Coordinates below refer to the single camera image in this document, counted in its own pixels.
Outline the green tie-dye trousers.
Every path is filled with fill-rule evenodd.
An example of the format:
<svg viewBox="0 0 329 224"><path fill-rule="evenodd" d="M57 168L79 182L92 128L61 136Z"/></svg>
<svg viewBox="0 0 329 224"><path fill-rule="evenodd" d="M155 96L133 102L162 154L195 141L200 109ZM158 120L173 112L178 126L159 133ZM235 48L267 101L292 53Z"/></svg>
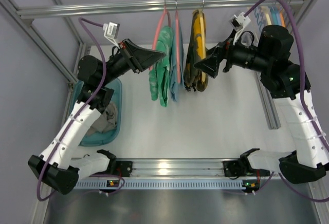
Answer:
<svg viewBox="0 0 329 224"><path fill-rule="evenodd" d="M173 29L164 26L157 39L156 50L165 53L164 58L155 63L149 72L149 84L152 101L159 100L162 107L168 105L170 81L170 59L173 43Z"/></svg>

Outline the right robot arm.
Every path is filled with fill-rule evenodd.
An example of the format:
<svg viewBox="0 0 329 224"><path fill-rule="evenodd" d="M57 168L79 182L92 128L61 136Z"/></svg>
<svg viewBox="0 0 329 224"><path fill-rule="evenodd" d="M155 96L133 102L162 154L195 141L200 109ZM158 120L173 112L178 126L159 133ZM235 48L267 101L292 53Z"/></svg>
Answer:
<svg viewBox="0 0 329 224"><path fill-rule="evenodd" d="M301 64L289 60L294 38L279 25L265 26L257 45L244 45L232 37L211 48L205 59L195 67L215 78L221 61L224 72L239 66L259 72L261 83L281 109L295 144L293 152L269 152L259 148L240 155L247 172L267 170L277 172L293 184L314 182L328 171L328 150L324 132L312 104L310 83L301 73Z"/></svg>

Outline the pink hanger with green trousers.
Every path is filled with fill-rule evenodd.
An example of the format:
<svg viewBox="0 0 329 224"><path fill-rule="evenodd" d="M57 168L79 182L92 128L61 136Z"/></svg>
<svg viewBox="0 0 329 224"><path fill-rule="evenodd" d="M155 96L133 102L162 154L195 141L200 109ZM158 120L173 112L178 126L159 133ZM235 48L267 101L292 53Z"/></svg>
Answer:
<svg viewBox="0 0 329 224"><path fill-rule="evenodd" d="M155 36L154 36L154 40L153 40L153 44L152 44L152 50L156 49L157 41L158 41L161 27L162 27L165 17L167 17L168 26L170 27L171 26L171 17L170 17L170 13L167 9L167 0L164 0L164 9L163 9L163 13L160 17L160 20L159 20L157 28L156 28L156 32L155 32Z"/></svg>

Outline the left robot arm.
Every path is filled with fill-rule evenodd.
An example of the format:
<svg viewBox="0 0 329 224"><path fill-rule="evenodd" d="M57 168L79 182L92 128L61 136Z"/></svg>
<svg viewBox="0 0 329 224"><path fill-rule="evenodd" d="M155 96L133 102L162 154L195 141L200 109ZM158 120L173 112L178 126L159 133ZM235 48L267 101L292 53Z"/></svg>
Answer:
<svg viewBox="0 0 329 224"><path fill-rule="evenodd" d="M72 157L112 99L115 91L106 85L130 70L144 72L165 56L164 52L142 48L125 39L109 59L86 55L79 60L78 79L84 84L69 117L49 146L28 160L38 187L44 183L55 192L67 195L81 179L116 171L116 156L103 149L86 158L74 160Z"/></svg>

